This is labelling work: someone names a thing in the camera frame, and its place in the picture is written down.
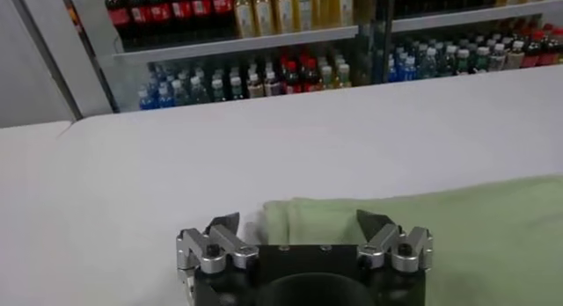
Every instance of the display shelf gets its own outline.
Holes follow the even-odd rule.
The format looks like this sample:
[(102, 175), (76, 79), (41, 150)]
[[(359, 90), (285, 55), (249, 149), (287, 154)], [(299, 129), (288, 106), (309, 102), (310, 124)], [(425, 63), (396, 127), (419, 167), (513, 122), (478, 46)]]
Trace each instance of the display shelf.
[(545, 0), (541, 2), (493, 7), (476, 11), (460, 11), (419, 18), (393, 20), (392, 31), (409, 32), (442, 26), (458, 26), (487, 20), (514, 18), (541, 14), (550, 11), (563, 11), (563, 0)]
[(226, 40), (180, 47), (164, 47), (145, 51), (127, 52), (99, 57), (98, 61), (99, 65), (102, 67), (143, 64), (147, 62), (186, 59), (205, 55), (219, 55), (270, 47), (285, 47), (329, 40), (344, 40), (354, 38), (356, 34), (358, 34), (357, 25), (300, 33), (277, 34), (258, 38)]

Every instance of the plastic bottle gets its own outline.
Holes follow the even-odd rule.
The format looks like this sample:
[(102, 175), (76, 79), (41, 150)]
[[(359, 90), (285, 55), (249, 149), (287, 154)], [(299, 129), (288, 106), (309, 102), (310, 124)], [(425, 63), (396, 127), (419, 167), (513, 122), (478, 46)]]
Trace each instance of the plastic bottle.
[(457, 51), (456, 74), (458, 76), (467, 75), (469, 73), (469, 50), (462, 48)]
[(323, 90), (334, 89), (333, 83), (333, 67), (329, 65), (323, 66), (321, 69), (321, 77), (323, 79)]
[(479, 47), (477, 49), (477, 59), (475, 61), (475, 68), (473, 73), (485, 73), (489, 69), (489, 48)]
[(539, 56), (541, 55), (541, 41), (544, 38), (543, 31), (535, 31), (532, 34), (532, 39), (526, 50), (524, 51), (524, 58), (522, 60), (521, 68), (531, 68), (536, 67), (539, 61)]
[(294, 32), (294, 12), (292, 0), (277, 0), (276, 23), (279, 33)]
[(146, 87), (141, 86), (141, 90), (139, 90), (138, 94), (139, 94), (139, 108), (142, 111), (158, 108), (157, 102), (153, 97), (149, 95), (149, 92), (147, 91)]
[(496, 44), (493, 53), (489, 57), (489, 71), (501, 71), (506, 58), (504, 44)]
[(244, 99), (245, 95), (243, 95), (243, 87), (241, 85), (240, 76), (232, 76), (230, 78), (230, 88), (232, 92), (232, 100), (240, 100)]
[(402, 81), (411, 81), (416, 79), (416, 67), (414, 67), (414, 57), (406, 58)]
[(158, 98), (158, 106), (160, 108), (174, 107), (174, 97), (165, 87), (160, 87), (158, 90), (160, 97)]
[(195, 104), (205, 104), (211, 101), (207, 90), (201, 84), (201, 80), (198, 76), (193, 76), (192, 79), (190, 79), (190, 84), (192, 84), (192, 97)]
[(270, 0), (254, 0), (256, 10), (256, 34), (274, 34), (274, 16), (272, 15), (272, 2)]
[(507, 62), (504, 65), (505, 70), (520, 69), (524, 58), (524, 52), (522, 51), (523, 46), (523, 41), (514, 41), (512, 44), (512, 50), (510, 50), (507, 54)]
[(418, 69), (419, 79), (429, 79), (436, 77), (436, 49), (431, 47), (427, 50), (426, 56), (422, 59)]
[(296, 0), (294, 13), (296, 14), (297, 31), (310, 31), (313, 27), (312, 0)]
[(275, 77), (275, 72), (269, 70), (266, 73), (266, 82), (264, 83), (264, 90), (266, 91), (266, 96), (279, 96), (282, 94), (282, 86), (280, 82)]

